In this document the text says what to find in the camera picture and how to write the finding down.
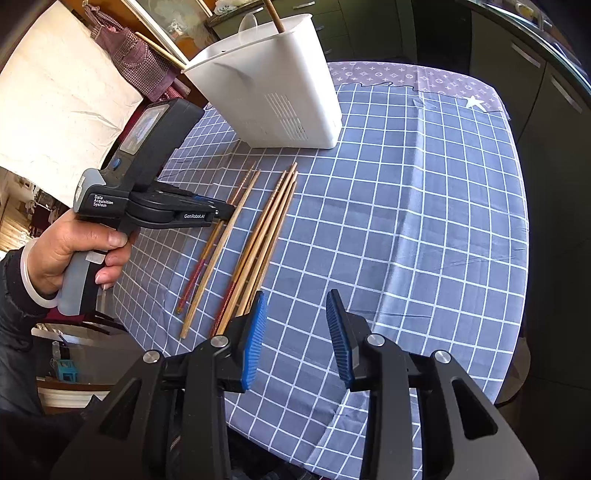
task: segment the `table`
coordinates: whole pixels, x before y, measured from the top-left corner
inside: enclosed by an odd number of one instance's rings
[[[293,463],[357,478],[368,397],[338,377],[326,293],[338,288],[349,311],[403,349],[450,351],[494,400],[523,313],[528,220],[507,115],[491,87],[426,67],[329,67],[345,126],[334,149],[251,149],[210,108],[165,166],[161,180],[223,199],[252,162],[262,170],[187,339],[178,341],[174,308],[211,229],[144,230],[115,298],[145,349],[193,349],[209,332],[257,213],[297,160],[297,193],[264,282],[259,371],[251,391],[226,395],[226,414],[234,429]]]

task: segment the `black jacket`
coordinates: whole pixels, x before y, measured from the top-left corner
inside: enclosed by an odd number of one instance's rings
[[[0,262],[0,478],[47,479],[84,413],[45,416],[37,396],[31,328],[48,310],[22,283],[21,250]]]

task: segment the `gripper handle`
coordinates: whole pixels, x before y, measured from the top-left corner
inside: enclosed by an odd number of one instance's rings
[[[76,252],[64,272],[64,281],[57,294],[57,309],[62,315],[74,316],[96,308],[99,286],[96,273],[105,265],[106,252]]]

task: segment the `white plastic basket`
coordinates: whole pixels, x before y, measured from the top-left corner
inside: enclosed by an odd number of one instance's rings
[[[184,73],[252,148],[333,148],[342,114],[311,15],[282,21],[214,43]]]

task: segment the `metal screw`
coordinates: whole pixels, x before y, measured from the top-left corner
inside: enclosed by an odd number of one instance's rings
[[[379,335],[377,333],[372,333],[371,335],[368,335],[366,340],[370,345],[373,345],[373,346],[382,346],[383,344],[386,343],[386,340],[384,339],[384,337],[382,337],[381,335]]]
[[[217,335],[211,339],[210,343],[215,348],[222,348],[228,344],[228,338],[223,335]]]
[[[435,360],[442,364],[448,364],[452,361],[452,356],[445,350],[438,350],[437,352],[435,352]]]
[[[146,362],[147,364],[154,364],[158,360],[160,360],[160,354],[156,350],[150,350],[144,353],[144,356],[142,358],[144,359],[144,362]]]

